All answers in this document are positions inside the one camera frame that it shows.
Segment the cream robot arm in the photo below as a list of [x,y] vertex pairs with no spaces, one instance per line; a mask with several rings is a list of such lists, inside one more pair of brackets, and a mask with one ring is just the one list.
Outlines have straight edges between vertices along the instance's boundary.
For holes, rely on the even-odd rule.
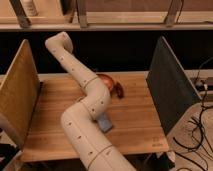
[[93,123],[109,106],[108,87],[72,54],[66,32],[48,38],[45,46],[86,94],[62,113],[61,125],[87,171],[136,171]]

